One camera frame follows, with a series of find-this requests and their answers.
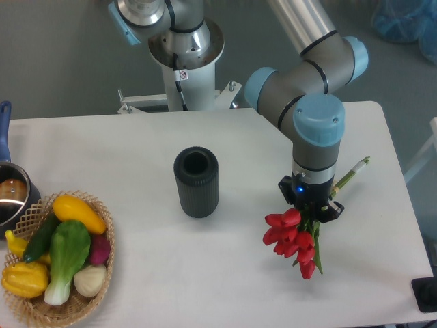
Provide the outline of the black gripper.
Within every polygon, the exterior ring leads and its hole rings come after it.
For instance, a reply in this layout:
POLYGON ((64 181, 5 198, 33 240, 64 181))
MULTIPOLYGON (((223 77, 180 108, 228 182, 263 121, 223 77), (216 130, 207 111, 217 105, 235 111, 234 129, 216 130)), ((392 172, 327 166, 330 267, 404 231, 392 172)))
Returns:
POLYGON ((322 184, 308 184, 293 180, 291 176, 284 176, 278 187, 289 205, 303 209, 312 204, 312 221, 328 223, 339 218, 343 212, 343 205, 337 201, 328 201, 333 185, 333 179, 322 184))

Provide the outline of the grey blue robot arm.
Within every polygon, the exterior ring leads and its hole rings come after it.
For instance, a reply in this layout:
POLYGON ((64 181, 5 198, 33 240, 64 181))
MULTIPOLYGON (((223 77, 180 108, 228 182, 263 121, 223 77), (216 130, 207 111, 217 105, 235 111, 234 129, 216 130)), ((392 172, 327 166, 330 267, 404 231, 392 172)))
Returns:
MULTIPOLYGON (((270 7, 302 61, 287 73, 260 68, 244 95, 293 143, 292 172, 279 183, 284 198, 326 223, 343 212, 331 189, 345 109, 333 93, 366 70, 367 49, 341 37, 318 1, 271 1, 270 7)), ((163 72, 170 111, 218 107, 215 64, 224 39, 202 1, 112 1, 109 12, 129 43, 147 41, 163 72)))

